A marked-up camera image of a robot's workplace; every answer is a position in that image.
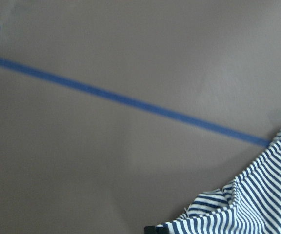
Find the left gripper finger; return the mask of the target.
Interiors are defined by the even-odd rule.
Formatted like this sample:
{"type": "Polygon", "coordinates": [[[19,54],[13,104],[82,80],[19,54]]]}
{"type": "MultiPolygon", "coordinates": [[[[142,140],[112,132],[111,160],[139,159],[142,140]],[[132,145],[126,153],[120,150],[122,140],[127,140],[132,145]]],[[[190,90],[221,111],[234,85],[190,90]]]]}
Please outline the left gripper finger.
{"type": "Polygon", "coordinates": [[[145,226],[144,234],[168,234],[167,227],[145,226]]]}

